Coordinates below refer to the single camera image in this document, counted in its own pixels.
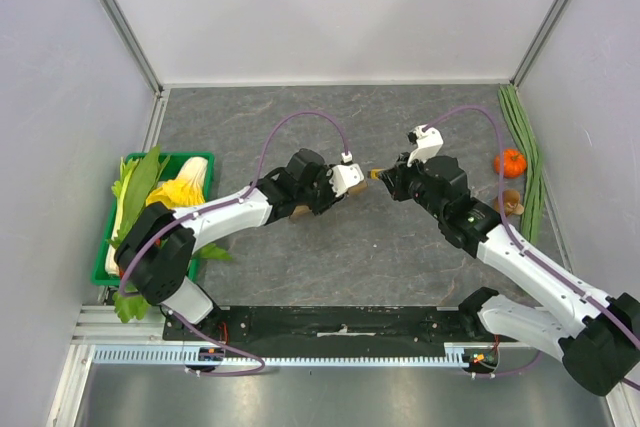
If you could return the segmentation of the brown cardboard box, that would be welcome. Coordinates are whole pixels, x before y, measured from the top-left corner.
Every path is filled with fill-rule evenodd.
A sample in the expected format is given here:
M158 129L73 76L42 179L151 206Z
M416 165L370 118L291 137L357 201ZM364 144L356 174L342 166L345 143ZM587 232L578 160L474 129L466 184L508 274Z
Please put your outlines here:
M347 193L344 195L344 199L346 199L348 197L353 197L353 196L359 195L360 193L364 192L367 189L367 187L368 187L367 180L363 180L362 182L360 182L356 186L351 187L347 191ZM305 215L311 214L311 213L312 213L312 211L308 206L306 206L306 205L297 206L294 209L294 211L292 212L292 214L289 216L289 220L290 221L295 221L299 217L305 216Z

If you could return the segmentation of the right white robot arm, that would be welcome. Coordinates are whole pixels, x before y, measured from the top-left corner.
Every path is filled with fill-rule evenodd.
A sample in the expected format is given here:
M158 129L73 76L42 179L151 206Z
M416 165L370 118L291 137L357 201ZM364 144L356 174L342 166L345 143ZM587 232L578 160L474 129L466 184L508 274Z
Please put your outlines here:
M508 277L541 306L522 306L481 288L459 307L457 324L465 338L477 341L491 333L523 342L560 361L576 383L601 397L638 365L638 300L587 284L525 241L471 195L455 158L410 163L402 154L378 177L394 200L412 200L434 217L452 246Z

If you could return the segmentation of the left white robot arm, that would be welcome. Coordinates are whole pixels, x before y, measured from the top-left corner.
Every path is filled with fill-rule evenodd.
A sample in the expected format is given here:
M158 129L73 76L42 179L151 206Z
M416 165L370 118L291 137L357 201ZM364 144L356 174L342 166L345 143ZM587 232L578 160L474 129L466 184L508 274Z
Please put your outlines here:
M155 202L116 249L121 286L171 311L196 339L211 339L219 329L219 307L189 278L192 256L223 237L288 218L299 207L319 215L363 180L349 154L327 164L318 153L301 149L286 166L221 199L176 209Z

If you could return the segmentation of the yellow utility knife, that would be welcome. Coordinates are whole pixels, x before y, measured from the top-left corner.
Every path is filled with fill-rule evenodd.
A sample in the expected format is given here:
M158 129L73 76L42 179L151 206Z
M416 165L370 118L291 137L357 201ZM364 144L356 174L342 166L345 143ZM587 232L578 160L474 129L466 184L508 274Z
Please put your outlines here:
M368 177L372 180L383 180L385 178L385 169L375 168L368 171Z

